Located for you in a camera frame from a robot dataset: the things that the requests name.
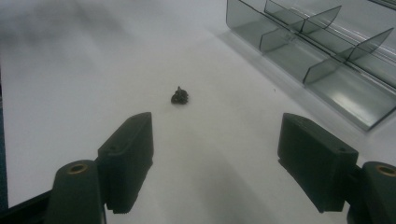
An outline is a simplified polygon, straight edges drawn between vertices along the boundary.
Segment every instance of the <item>compartment organizer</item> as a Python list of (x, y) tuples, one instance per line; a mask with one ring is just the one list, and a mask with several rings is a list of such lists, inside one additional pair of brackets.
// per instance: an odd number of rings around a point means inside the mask
[(267, 0), (261, 12), (241, 0), (228, 0), (227, 25), (369, 131), (396, 109), (396, 60), (377, 52), (393, 28), (362, 41), (353, 38), (332, 27), (341, 8), (307, 15)]

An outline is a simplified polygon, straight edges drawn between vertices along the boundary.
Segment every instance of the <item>table surface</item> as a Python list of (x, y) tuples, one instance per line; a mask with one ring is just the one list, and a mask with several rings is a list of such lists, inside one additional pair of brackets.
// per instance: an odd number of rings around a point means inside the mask
[[(10, 206), (146, 111), (154, 164), (133, 210), (108, 223), (347, 223), (347, 205), (320, 214), (279, 165), (285, 112), (356, 148), (359, 165), (396, 164), (394, 115), (356, 128), (233, 34), (225, 0), (19, 2), (0, 24)], [(177, 86), (187, 105), (170, 103)]]

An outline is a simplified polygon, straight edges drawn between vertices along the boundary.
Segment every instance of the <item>white surface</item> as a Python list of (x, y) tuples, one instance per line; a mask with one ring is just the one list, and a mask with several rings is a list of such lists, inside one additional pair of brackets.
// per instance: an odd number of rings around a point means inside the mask
[[(108, 223), (346, 223), (277, 162), (282, 114), (396, 164), (396, 118), (363, 133), (230, 32), (226, 1), (35, 1), (1, 21), (10, 205), (52, 186), (128, 117), (152, 112), (154, 165)], [(171, 105), (177, 86), (191, 96)]]

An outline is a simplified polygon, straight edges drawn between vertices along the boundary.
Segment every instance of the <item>white table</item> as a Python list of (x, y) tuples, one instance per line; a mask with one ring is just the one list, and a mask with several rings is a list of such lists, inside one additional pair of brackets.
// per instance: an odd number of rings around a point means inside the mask
[[(396, 118), (363, 133), (234, 35), (226, 1), (34, 1), (1, 24), (10, 206), (130, 116), (153, 116), (154, 164), (108, 223), (347, 223), (320, 214), (279, 165), (282, 114), (305, 116), (365, 161), (396, 164)], [(171, 105), (180, 86), (187, 105)]]

